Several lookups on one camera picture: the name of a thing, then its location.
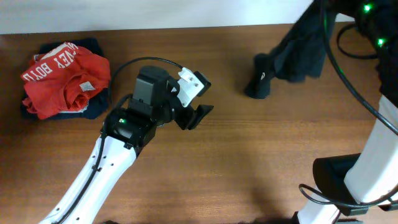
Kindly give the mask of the dark green t-shirt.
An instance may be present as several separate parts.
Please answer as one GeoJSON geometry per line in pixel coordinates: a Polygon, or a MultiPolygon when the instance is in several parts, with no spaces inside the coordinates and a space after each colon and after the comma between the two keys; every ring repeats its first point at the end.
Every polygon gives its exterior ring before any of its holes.
{"type": "Polygon", "coordinates": [[[271,80],[299,83],[321,75],[326,57],[323,38],[333,33],[337,13],[327,10],[320,19],[320,1],[313,1],[281,42],[268,53],[254,57],[254,76],[244,93],[264,99],[271,92],[271,80]]]}

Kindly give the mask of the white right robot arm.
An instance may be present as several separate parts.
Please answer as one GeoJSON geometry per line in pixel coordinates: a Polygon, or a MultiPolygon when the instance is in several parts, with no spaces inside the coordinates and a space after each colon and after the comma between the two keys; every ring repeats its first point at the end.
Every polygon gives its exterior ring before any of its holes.
{"type": "Polygon", "coordinates": [[[353,16],[360,33],[374,47],[381,81],[375,110],[345,77],[323,38],[328,58],[351,94],[376,117],[359,154],[315,159],[316,188],[299,185],[307,204],[294,213],[292,223],[341,223],[340,215],[362,215],[371,207],[397,210],[397,1],[321,1],[320,18],[327,23],[330,9],[353,16]]]}

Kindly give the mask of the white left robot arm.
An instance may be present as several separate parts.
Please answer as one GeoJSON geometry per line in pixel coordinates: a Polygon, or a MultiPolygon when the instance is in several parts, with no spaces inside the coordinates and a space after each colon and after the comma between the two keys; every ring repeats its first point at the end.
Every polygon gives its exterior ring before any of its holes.
{"type": "Polygon", "coordinates": [[[175,122],[182,130],[197,127],[213,106],[193,108],[191,102],[211,82],[187,68],[178,75],[175,79],[156,66],[139,70],[134,92],[122,97],[107,115],[85,166],[43,223],[93,223],[116,182],[159,126],[175,122]]]}

